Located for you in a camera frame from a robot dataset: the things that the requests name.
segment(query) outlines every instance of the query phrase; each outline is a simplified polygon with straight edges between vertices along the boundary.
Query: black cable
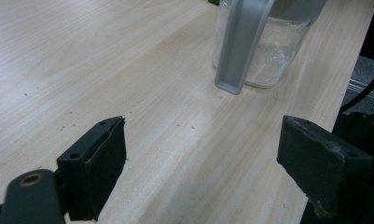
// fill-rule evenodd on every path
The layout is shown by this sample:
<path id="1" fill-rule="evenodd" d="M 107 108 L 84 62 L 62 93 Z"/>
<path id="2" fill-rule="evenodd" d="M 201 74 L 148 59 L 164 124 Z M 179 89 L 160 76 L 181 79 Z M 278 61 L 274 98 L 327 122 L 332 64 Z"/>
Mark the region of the black cable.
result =
<path id="1" fill-rule="evenodd" d="M 343 113 L 344 111 L 350 109 L 352 106 L 356 105 L 366 96 L 368 96 L 373 90 L 374 90 L 374 78 L 370 81 L 370 83 L 367 85 L 367 87 L 363 91 L 361 91 L 357 96 L 355 96 L 349 103 L 347 103 L 346 105 L 343 105 L 340 108 L 340 113 Z"/>

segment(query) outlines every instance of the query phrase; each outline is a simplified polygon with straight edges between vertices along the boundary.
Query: gray plastic handle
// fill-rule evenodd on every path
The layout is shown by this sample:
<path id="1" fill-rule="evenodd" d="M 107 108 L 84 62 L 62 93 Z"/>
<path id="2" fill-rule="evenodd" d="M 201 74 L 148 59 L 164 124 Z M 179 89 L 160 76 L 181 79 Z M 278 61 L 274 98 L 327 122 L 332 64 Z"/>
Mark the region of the gray plastic handle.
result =
<path id="1" fill-rule="evenodd" d="M 230 6 L 215 85 L 239 94 L 275 0 L 237 0 Z"/>

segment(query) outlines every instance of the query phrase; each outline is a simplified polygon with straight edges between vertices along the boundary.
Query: wood grain surface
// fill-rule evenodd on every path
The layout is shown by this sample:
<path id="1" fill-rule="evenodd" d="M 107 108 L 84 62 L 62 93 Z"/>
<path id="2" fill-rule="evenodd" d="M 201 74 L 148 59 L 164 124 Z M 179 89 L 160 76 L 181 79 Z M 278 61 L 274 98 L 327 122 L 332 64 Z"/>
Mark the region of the wood grain surface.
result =
<path id="1" fill-rule="evenodd" d="M 328 0 L 279 86 L 217 89 L 205 0 L 0 1 L 0 203 L 96 122 L 128 158 L 99 223 L 298 223 L 276 162 L 283 115 L 331 130 L 374 0 Z"/>

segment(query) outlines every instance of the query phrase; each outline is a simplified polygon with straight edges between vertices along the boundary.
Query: floor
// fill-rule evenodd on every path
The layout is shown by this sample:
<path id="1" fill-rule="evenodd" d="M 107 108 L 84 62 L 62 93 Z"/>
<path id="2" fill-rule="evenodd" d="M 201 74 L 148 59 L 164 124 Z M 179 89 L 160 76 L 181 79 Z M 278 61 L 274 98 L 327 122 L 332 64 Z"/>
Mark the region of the floor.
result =
<path id="1" fill-rule="evenodd" d="M 374 78 L 374 61 L 360 56 L 355 64 L 352 78 L 343 99 L 343 105 L 352 100 Z M 374 114 L 374 91 L 357 105 L 346 110 L 344 114 L 363 112 Z"/>

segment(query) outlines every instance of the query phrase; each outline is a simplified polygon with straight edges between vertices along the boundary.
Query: light wood tabletop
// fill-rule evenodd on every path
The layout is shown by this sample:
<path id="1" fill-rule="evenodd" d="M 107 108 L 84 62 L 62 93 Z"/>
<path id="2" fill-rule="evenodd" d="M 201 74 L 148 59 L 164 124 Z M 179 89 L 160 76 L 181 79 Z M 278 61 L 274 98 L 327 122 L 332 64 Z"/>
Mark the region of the light wood tabletop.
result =
<path id="1" fill-rule="evenodd" d="M 126 119 L 128 161 L 99 223 L 299 223 L 276 162 L 283 115 L 331 130 L 374 0 L 328 0 L 271 89 L 214 85 L 206 0 L 0 0 L 0 203 L 96 122 Z"/>

